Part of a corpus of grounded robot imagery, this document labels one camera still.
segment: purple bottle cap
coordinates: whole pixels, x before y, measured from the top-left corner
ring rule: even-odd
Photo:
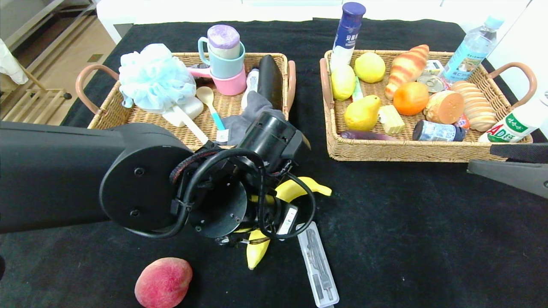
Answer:
[[[362,24],[363,14],[366,8],[357,2],[346,2],[342,5],[342,17],[340,24],[345,27],[355,28]]]
[[[209,44],[215,48],[230,49],[239,45],[239,33],[229,25],[215,25],[208,29]]]

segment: lemon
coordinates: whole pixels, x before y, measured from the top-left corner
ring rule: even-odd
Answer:
[[[364,53],[354,62],[356,75],[369,83],[383,80],[385,69],[384,60],[376,53]]]
[[[367,95],[351,103],[344,113],[348,129],[372,130],[379,119],[380,99],[376,95]]]
[[[340,65],[331,73],[331,87],[333,88],[333,98],[345,100],[349,98],[356,87],[356,75],[350,65]]]

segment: black tablecloth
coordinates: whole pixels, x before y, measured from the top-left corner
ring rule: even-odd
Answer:
[[[296,61],[290,120],[312,152],[294,171],[333,189],[331,197],[317,197],[315,221],[340,294],[336,307],[548,306],[544,199],[467,174],[465,164],[330,159],[318,61],[331,48],[338,21],[227,23],[248,52],[280,52]],[[117,69],[122,54],[153,42],[173,52],[195,51],[211,25],[133,26],[105,64]],[[364,20],[356,48],[405,50],[425,43],[433,51],[453,51],[463,36],[458,25],[432,20]],[[86,93],[100,103],[113,84],[98,73]],[[64,124],[85,127],[90,119],[76,105]],[[246,267],[245,246],[218,247],[190,228],[151,240],[96,223],[0,241],[7,264],[2,307],[138,307],[137,277],[166,256],[188,260],[195,272],[181,307],[315,306],[296,239],[272,242],[254,271]]]

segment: green label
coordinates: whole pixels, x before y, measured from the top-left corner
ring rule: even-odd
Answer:
[[[529,129],[527,126],[521,124],[513,114],[509,114],[506,117],[506,125],[518,133],[523,133]]]
[[[502,124],[494,126],[486,133],[487,139],[491,142],[510,142],[510,140],[516,137],[511,132],[507,132]]]

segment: blue cup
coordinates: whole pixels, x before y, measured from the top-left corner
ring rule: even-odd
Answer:
[[[213,52],[209,52],[209,59],[204,55],[204,43],[208,43],[207,38],[201,37],[198,40],[198,54],[200,60],[210,66],[211,74],[219,79],[227,79],[238,75],[243,68],[243,58],[246,55],[246,48],[240,42],[240,56],[235,59],[220,58]]]

